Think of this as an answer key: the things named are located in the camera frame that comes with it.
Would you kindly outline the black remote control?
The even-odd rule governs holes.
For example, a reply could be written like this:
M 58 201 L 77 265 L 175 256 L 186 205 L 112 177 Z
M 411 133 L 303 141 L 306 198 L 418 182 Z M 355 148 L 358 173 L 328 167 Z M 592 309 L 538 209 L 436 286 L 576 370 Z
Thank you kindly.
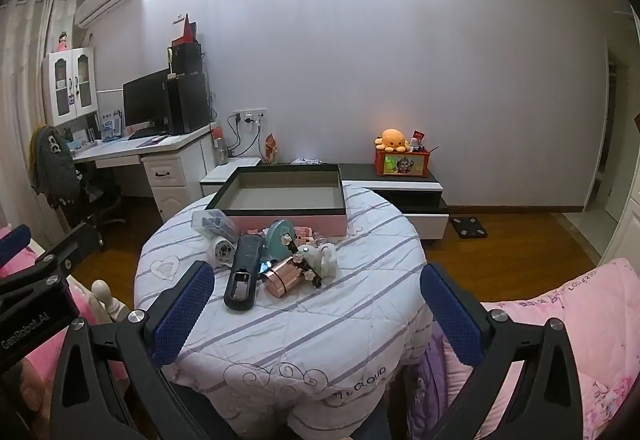
M 245 311 L 253 307 L 264 244 L 259 234 L 240 236 L 224 291 L 224 304 L 231 310 Z

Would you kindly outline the white plug night light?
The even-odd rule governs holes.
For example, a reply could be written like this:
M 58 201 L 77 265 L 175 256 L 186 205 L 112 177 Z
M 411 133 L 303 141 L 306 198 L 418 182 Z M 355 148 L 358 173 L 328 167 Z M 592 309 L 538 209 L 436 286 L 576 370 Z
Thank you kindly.
M 206 261 L 214 268 L 231 267 L 235 245 L 224 237 L 215 237 L 206 251 Z

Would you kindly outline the clear plastic floss box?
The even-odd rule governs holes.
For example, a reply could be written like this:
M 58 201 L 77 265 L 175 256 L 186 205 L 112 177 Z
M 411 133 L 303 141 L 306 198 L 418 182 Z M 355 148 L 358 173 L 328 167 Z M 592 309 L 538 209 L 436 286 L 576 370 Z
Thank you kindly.
M 191 228 L 207 240 L 224 238 L 229 242 L 238 241 L 240 231 L 236 224 L 221 210 L 203 209 L 192 214 Z

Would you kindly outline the rose gold metal cup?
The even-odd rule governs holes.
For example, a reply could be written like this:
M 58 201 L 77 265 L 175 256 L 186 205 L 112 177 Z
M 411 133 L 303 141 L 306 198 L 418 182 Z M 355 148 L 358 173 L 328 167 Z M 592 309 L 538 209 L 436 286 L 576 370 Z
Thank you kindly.
M 273 297 L 282 298 L 295 289 L 305 278 L 293 257 L 277 261 L 262 272 L 266 291 Z

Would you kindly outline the teal round container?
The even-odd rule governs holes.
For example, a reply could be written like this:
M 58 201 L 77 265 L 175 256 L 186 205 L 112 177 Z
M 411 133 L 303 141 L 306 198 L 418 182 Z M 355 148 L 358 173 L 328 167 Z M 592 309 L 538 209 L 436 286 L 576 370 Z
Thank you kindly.
M 280 219 L 272 223 L 267 229 L 265 237 L 266 257 L 270 261 L 281 261 L 291 256 L 291 249 L 282 242 L 288 235 L 295 239 L 295 229 L 288 219 Z

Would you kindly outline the black flower hair clip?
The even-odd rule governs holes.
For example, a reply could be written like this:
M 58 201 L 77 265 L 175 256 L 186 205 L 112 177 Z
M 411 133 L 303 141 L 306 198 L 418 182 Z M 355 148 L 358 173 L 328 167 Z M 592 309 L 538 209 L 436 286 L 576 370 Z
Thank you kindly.
M 292 253 L 293 263 L 296 264 L 296 267 L 303 272 L 305 280 L 309 281 L 316 289 L 320 289 L 322 286 L 322 278 L 318 275 L 316 270 L 311 267 L 311 264 L 308 263 L 304 253 L 297 247 L 295 239 L 289 234 L 285 234 L 281 238 L 281 242 Z

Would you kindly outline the white plush toy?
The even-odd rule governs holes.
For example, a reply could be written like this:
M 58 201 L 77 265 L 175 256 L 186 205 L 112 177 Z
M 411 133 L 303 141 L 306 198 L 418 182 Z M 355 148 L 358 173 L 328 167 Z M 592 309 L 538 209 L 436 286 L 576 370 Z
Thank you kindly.
M 305 244 L 299 248 L 307 264 L 318 273 L 322 279 L 334 278 L 337 272 L 336 248 L 332 243 L 318 246 Z

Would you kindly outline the pink toy teeth clip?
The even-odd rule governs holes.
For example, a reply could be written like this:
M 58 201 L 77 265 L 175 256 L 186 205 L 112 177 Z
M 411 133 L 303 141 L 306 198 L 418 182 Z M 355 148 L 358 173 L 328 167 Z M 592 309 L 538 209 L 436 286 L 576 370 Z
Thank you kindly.
M 303 245 L 318 247 L 328 241 L 324 235 L 313 231 L 311 227 L 295 226 L 294 231 L 297 247 L 302 247 Z

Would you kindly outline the black computer monitor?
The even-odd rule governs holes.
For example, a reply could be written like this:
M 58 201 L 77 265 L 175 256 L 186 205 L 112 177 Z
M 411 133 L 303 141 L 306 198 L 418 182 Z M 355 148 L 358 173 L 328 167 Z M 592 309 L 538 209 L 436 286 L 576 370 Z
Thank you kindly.
M 122 85 L 127 126 L 148 124 L 129 137 L 140 139 L 167 133 L 166 82 L 169 71 L 160 70 Z

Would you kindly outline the pink doll on cabinet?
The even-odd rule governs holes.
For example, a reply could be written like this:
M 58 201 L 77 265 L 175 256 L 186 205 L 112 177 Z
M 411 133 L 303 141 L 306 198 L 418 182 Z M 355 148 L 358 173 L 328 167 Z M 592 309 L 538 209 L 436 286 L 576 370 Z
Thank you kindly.
M 56 50 L 58 52 L 65 52 L 65 50 L 68 49 L 67 46 L 67 33 L 66 32 L 62 32 L 60 34 L 60 36 L 58 37 L 58 47 L 56 47 Z

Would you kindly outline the white curtain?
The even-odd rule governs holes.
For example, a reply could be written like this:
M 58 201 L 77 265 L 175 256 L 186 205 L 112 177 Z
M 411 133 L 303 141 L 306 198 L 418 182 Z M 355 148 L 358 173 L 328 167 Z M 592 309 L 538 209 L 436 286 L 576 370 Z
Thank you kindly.
M 1 219 L 29 226 L 36 241 L 50 245 L 63 225 L 30 183 L 29 142 L 46 122 L 42 61 L 58 49 L 58 37 L 73 45 L 78 0 L 8 0 L 1 6 Z

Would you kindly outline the red toy box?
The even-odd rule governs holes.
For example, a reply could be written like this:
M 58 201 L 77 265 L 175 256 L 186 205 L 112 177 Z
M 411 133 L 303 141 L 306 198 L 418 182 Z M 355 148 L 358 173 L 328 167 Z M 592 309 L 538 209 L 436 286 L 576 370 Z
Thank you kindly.
M 374 167 L 378 176 L 426 177 L 431 153 L 375 151 Z

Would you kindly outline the pink black storage box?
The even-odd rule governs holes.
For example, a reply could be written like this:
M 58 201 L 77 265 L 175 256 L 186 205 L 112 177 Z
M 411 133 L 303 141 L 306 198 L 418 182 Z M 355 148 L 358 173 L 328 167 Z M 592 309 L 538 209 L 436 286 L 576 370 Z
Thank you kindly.
M 330 238 L 347 234 L 340 167 L 335 164 L 238 168 L 208 203 L 245 233 L 279 219 Z

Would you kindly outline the orange octopus plush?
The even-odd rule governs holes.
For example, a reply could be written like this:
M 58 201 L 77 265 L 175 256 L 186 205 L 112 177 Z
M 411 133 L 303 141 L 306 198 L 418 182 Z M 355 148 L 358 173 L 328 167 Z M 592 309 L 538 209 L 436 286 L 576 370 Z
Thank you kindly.
M 386 153 L 404 153 L 407 152 L 409 148 L 405 135 L 396 128 L 387 128 L 386 130 L 383 130 L 382 134 L 375 139 L 374 143 L 376 150 L 384 151 Z

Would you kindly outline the white bed post knob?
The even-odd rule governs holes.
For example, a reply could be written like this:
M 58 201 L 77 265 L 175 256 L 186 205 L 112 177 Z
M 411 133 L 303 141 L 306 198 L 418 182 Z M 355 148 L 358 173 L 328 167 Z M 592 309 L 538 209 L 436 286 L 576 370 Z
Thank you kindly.
M 91 292 L 114 322 L 122 322 L 128 317 L 129 308 L 112 294 L 111 287 L 105 281 L 94 281 L 91 284 Z

